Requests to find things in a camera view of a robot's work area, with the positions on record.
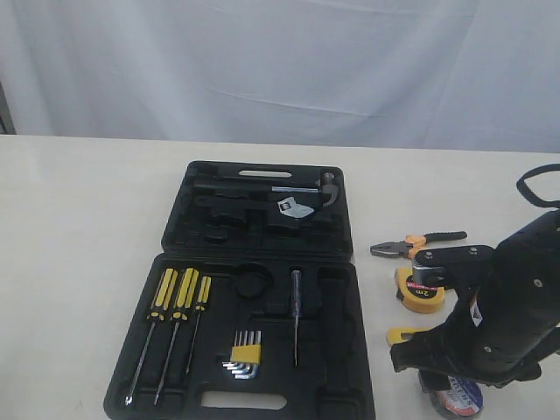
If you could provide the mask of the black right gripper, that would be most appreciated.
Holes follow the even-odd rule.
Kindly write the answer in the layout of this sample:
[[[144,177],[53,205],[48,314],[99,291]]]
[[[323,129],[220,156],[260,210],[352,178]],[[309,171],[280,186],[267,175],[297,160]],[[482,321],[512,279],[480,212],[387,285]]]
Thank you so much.
[[[463,376],[539,376],[559,348],[559,240],[513,235],[494,250],[491,267],[443,327],[389,349],[393,369]]]

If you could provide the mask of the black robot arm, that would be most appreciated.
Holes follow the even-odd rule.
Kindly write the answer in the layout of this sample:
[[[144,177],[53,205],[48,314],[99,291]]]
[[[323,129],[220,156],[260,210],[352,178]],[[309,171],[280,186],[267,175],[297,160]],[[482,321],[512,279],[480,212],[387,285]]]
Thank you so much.
[[[533,381],[559,350],[559,213],[547,212],[496,248],[420,251],[415,279],[455,290],[446,321],[395,344],[395,371],[416,368],[503,387]]]

